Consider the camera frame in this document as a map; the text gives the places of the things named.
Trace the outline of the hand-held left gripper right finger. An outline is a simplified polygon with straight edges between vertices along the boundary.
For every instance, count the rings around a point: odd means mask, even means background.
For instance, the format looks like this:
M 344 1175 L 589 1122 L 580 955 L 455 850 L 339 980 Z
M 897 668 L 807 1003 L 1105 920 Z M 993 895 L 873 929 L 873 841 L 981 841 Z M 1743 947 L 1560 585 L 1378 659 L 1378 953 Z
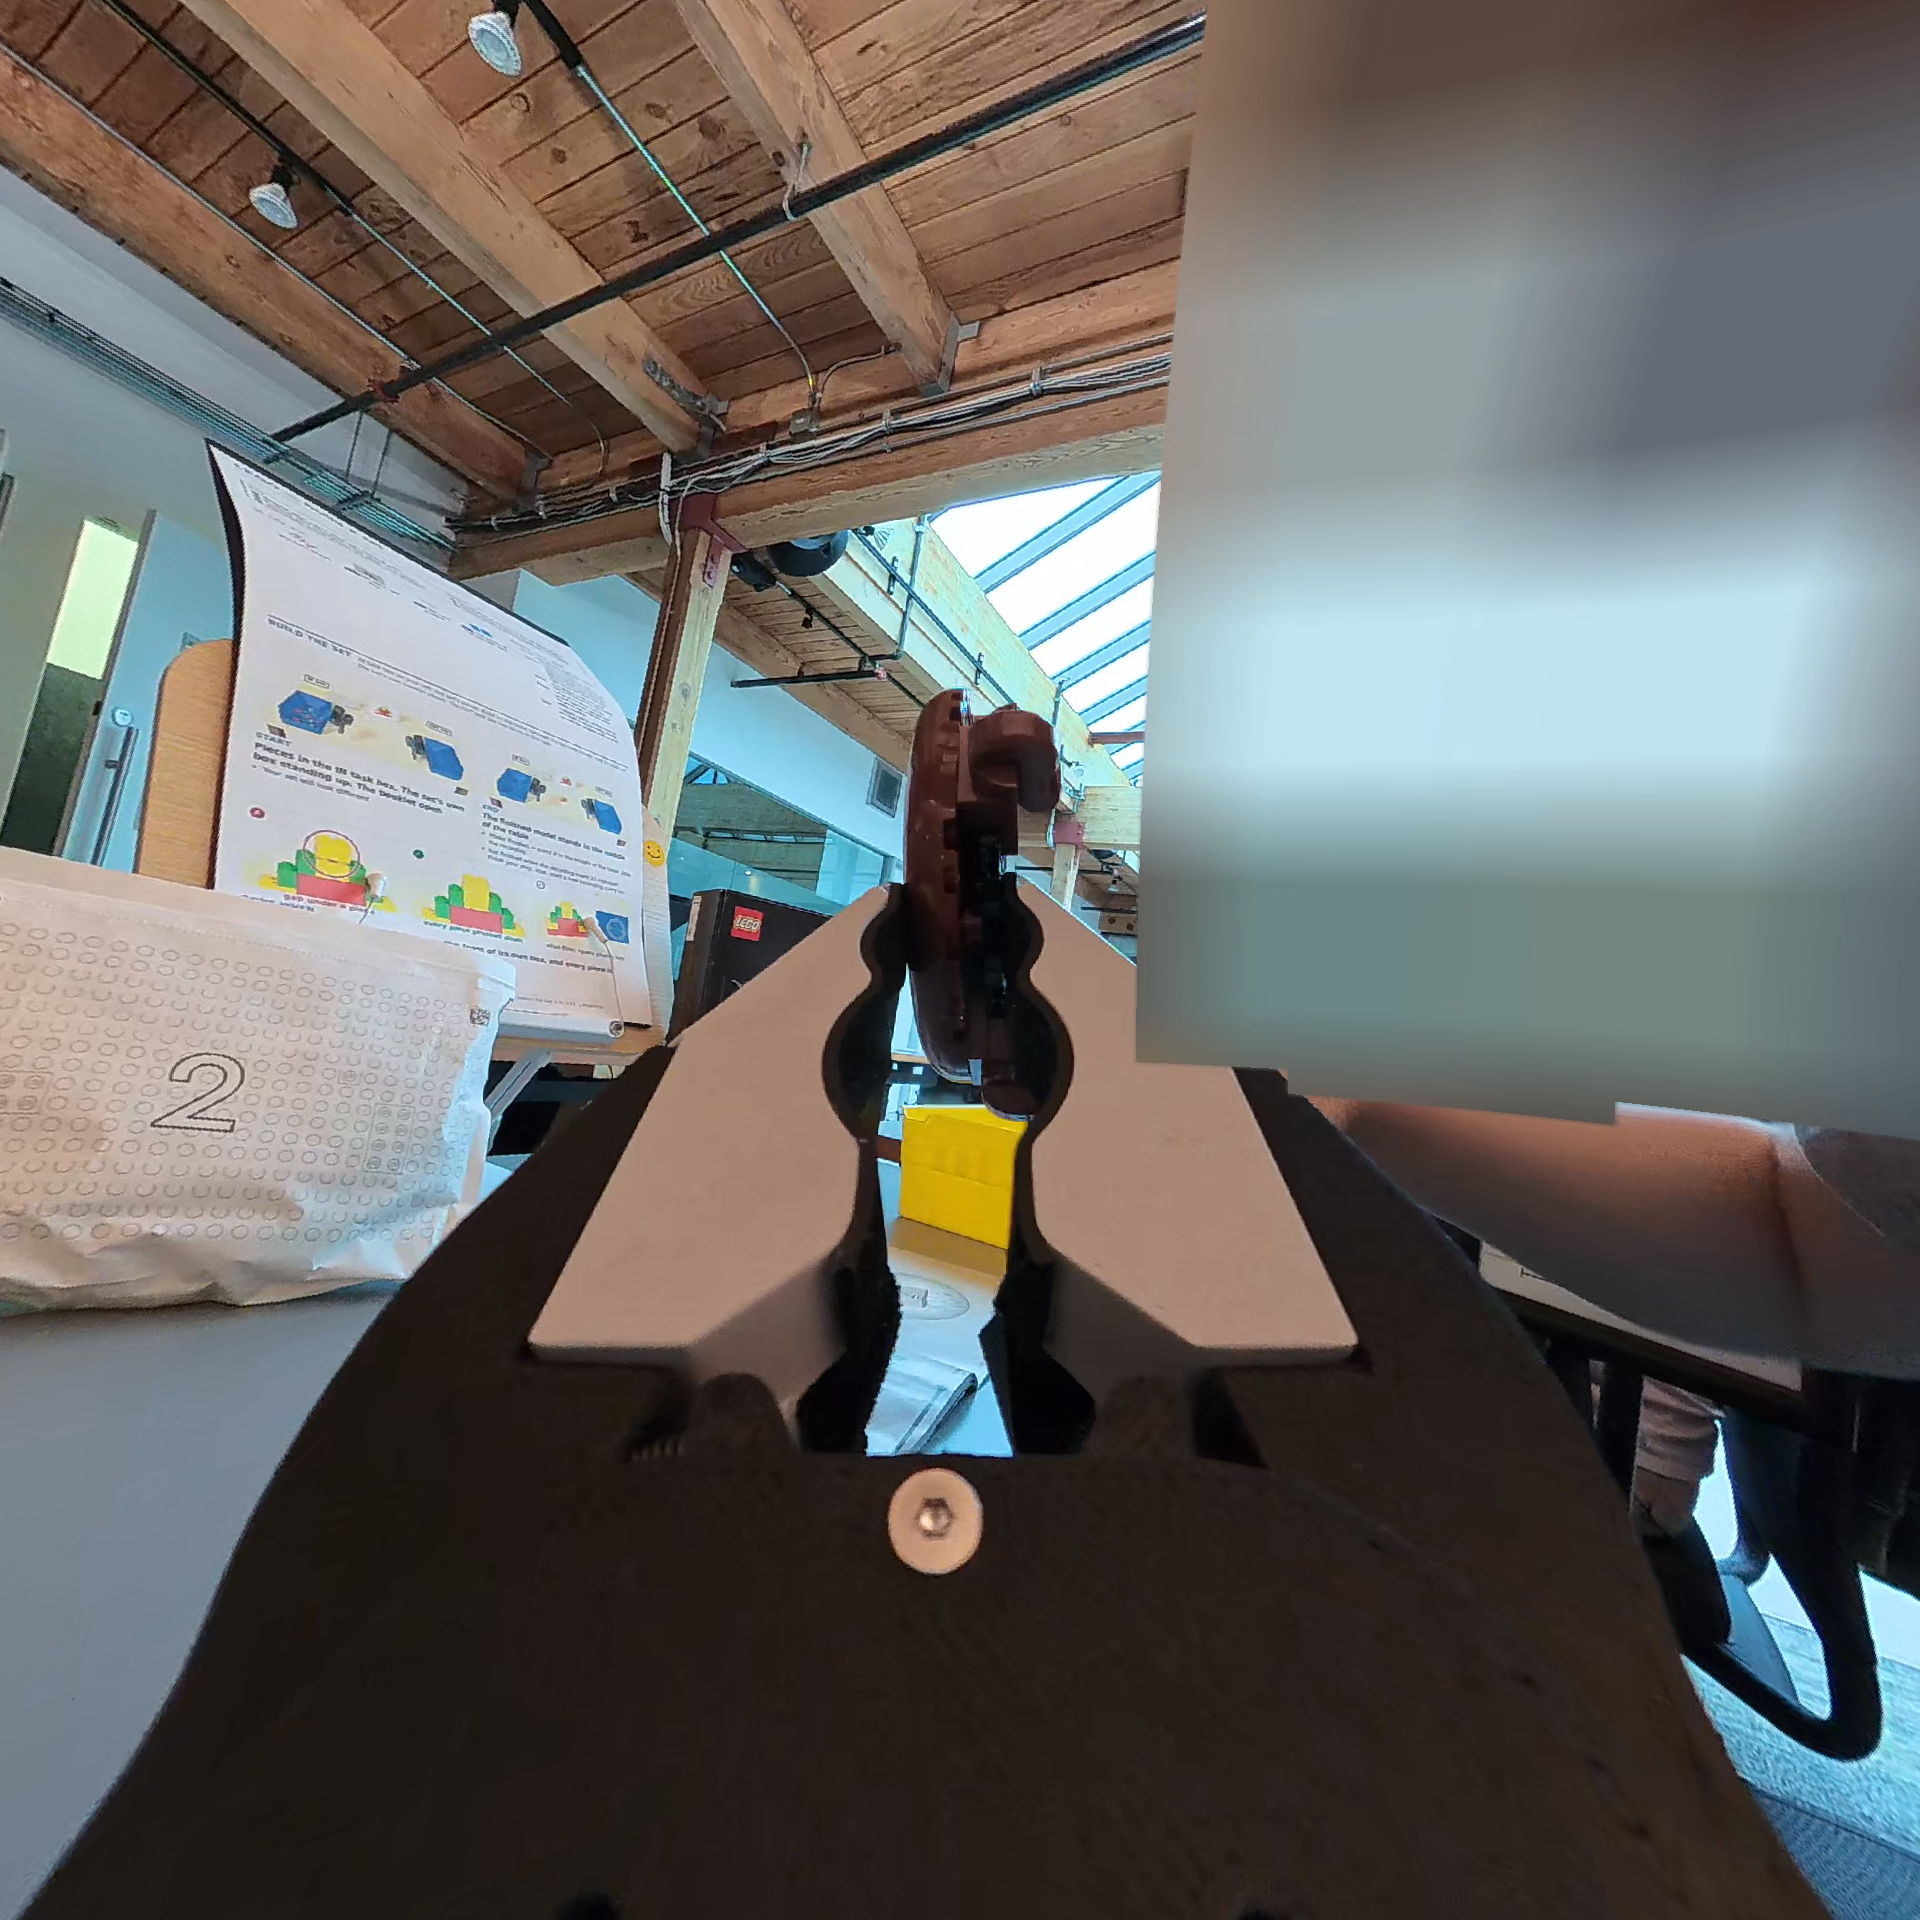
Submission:
M 1017 1455 L 1255 1455 L 1228 1375 L 1341 1362 L 1356 1330 L 1233 1071 L 1136 1059 L 1136 967 L 1020 901 L 1031 1105 L 983 1335 Z

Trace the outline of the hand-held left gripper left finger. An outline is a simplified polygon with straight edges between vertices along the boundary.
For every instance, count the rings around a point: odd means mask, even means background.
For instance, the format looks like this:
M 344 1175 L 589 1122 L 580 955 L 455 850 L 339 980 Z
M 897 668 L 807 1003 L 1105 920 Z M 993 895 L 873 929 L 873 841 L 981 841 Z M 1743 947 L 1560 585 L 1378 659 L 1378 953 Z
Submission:
M 898 1338 L 877 1129 L 906 889 L 875 888 L 671 1050 L 535 1325 L 544 1360 L 754 1376 L 817 1451 L 863 1455 Z

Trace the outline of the round brown brick assembly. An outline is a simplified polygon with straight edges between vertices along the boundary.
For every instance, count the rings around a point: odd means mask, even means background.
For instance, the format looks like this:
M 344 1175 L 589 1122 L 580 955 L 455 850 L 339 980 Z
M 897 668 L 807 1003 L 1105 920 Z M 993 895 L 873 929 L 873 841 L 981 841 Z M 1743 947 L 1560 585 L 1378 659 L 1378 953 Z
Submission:
M 1020 818 L 1060 799 L 1052 727 L 1020 707 L 971 716 L 951 689 L 922 712 L 904 833 L 906 963 L 931 1066 L 1009 1120 L 1044 1107 L 1058 1050 L 1031 988 L 1040 922 L 1004 869 Z

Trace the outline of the person's right forearm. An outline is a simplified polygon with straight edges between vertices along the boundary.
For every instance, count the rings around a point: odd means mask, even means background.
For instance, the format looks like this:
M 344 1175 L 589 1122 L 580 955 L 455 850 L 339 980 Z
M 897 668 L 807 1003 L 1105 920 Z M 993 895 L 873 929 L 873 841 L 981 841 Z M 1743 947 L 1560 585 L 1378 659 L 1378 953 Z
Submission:
M 1419 1207 L 1623 1322 L 1728 1354 L 1847 1362 L 1789 1226 L 1784 1153 L 1753 1122 L 1313 1105 Z

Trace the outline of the yellow Lego brick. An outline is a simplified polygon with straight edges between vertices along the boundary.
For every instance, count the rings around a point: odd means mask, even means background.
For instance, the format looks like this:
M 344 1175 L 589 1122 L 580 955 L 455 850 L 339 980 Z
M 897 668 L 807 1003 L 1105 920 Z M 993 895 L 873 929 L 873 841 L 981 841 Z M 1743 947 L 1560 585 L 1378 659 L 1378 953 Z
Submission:
M 1024 1120 L 985 1107 L 916 1105 L 904 1112 L 900 1218 L 1009 1248 Z

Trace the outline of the black toy box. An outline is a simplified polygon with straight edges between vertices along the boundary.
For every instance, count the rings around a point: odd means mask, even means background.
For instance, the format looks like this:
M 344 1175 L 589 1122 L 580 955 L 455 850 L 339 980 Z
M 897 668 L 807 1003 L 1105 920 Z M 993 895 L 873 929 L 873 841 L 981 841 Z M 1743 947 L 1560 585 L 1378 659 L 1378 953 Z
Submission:
M 832 913 L 737 889 L 693 896 L 667 1037 L 677 1040 L 716 1003 L 752 983 L 831 916 Z

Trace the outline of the white instruction booklet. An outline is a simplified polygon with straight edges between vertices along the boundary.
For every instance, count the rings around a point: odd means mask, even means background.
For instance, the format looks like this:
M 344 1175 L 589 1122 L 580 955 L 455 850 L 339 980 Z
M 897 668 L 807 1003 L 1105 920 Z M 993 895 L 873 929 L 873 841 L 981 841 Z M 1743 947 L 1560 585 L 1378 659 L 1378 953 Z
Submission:
M 993 1292 L 933 1269 L 897 1271 L 900 1325 L 866 1425 L 871 1457 L 1009 1457 L 981 1335 Z

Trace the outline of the white numbered paper bag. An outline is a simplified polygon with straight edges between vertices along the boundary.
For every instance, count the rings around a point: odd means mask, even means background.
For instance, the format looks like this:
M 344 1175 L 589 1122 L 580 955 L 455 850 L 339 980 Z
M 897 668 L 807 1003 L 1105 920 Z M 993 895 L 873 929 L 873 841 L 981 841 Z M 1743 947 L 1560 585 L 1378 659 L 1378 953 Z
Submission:
M 404 1281 L 482 1192 L 513 967 L 3 853 L 8 1312 Z

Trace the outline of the white instruction poster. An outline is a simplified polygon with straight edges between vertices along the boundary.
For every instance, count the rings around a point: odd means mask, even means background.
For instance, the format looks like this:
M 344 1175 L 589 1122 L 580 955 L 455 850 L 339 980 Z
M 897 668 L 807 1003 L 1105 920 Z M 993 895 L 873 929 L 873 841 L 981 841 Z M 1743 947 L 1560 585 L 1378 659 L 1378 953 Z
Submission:
M 507 1032 L 666 1028 L 666 847 L 634 730 L 562 640 L 224 448 L 235 603 L 213 885 L 515 967 Z

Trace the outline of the wooden poster board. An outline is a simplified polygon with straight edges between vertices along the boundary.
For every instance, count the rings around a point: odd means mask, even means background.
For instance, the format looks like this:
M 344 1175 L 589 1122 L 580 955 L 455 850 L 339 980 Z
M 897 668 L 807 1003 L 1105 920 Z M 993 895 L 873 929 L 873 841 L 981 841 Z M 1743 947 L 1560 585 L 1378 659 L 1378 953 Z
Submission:
M 210 889 L 233 712 L 233 640 L 183 647 L 161 674 L 136 874 Z

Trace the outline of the person's grey printed shirt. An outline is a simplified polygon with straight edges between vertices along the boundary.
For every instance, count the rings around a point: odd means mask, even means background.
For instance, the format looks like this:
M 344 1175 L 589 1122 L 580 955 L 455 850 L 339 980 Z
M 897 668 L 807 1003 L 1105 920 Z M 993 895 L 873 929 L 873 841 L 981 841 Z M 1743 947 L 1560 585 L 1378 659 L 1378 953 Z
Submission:
M 1917 1141 L 1796 1124 L 1776 1154 L 1809 1355 L 1917 1378 Z

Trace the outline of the black office chair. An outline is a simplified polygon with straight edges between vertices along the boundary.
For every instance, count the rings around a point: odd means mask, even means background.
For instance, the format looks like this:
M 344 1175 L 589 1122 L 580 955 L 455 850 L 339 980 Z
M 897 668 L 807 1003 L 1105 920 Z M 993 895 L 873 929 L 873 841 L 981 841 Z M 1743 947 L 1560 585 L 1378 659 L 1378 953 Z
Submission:
M 1738 1551 L 1719 1561 L 1728 1611 L 1719 1641 L 1668 1601 L 1688 1658 L 1772 1725 L 1828 1760 L 1860 1760 L 1882 1740 L 1880 1655 L 1867 1624 L 1856 1503 L 1865 1381 L 1793 1360 L 1673 1339 L 1605 1312 L 1531 1273 L 1497 1248 L 1481 1276 L 1506 1298 L 1544 1360 L 1586 1419 L 1608 1473 L 1635 1493 L 1649 1381 L 1714 1403 L 1735 1484 Z M 1752 1588 L 1779 1565 L 1809 1615 L 1832 1707 L 1811 1714 Z

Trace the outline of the glass door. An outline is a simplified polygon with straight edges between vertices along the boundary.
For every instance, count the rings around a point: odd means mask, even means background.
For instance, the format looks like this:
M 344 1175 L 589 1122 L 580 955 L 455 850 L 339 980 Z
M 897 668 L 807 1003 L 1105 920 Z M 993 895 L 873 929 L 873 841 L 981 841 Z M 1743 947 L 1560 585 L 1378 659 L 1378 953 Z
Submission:
M 84 519 L 65 576 L 47 665 L 3 840 L 10 849 L 55 855 L 108 687 L 140 557 L 140 538 L 109 519 Z

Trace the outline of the black ceiling pipe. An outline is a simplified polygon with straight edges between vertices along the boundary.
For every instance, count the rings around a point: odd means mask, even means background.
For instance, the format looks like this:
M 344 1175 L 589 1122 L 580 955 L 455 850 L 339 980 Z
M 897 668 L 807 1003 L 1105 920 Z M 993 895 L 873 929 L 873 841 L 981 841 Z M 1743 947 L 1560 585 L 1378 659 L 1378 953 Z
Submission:
M 499 333 L 489 333 L 480 344 L 468 344 L 461 349 L 447 353 L 437 360 L 409 365 L 402 373 L 377 379 L 363 394 L 336 400 L 327 410 L 281 427 L 273 435 L 273 444 L 287 445 L 300 441 L 339 420 L 360 419 L 376 411 L 377 407 L 393 404 L 400 395 L 412 394 L 415 389 L 421 389 L 427 381 L 449 381 L 452 375 L 480 365 L 493 356 L 501 356 L 503 353 L 516 349 L 521 344 L 532 341 L 537 333 L 547 333 L 564 322 L 578 321 L 603 305 L 634 298 L 642 291 L 659 285 L 666 279 L 672 279 L 675 274 L 704 265 L 714 257 L 733 253 L 762 240 L 767 234 L 779 232 L 796 223 L 805 223 L 810 217 L 817 217 L 819 213 L 828 213 L 831 208 L 839 208 L 857 195 L 875 191 L 904 173 L 920 169 L 922 164 L 967 149 L 983 138 L 994 138 L 1002 131 L 1015 128 L 1036 114 L 1053 112 L 1056 108 L 1074 104 L 1092 90 L 1128 79 L 1144 66 L 1157 64 L 1168 57 L 1185 57 L 1199 45 L 1199 41 L 1205 35 L 1205 28 L 1207 15 L 1192 15 L 1151 35 L 1130 39 L 1108 55 L 1082 63 L 1068 69 L 1063 75 L 1044 80 L 1043 84 L 1024 87 L 1020 95 L 1013 95 L 1005 100 L 985 109 L 971 112 L 949 124 L 946 128 L 909 140 L 904 147 L 897 147 L 890 153 L 877 156 L 873 161 L 865 161 L 860 168 L 842 177 L 817 184 L 807 191 L 788 187 L 779 204 L 757 208 L 752 215 L 730 227 L 712 228 L 708 234 L 698 235 L 682 248 L 657 253 L 642 260 L 639 268 L 612 277 L 610 282 L 603 282 L 559 305 L 544 307 L 535 311 L 535 315 L 519 321 Z

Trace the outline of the wooden support post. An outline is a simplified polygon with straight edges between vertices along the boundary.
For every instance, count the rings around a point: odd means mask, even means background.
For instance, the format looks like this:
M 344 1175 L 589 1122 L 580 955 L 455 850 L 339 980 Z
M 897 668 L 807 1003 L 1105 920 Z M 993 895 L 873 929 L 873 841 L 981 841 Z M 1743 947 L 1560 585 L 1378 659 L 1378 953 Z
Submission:
M 657 634 L 636 717 L 640 794 L 667 847 L 687 779 L 714 632 L 737 541 L 716 524 L 714 504 L 691 497 L 680 512 L 659 597 Z

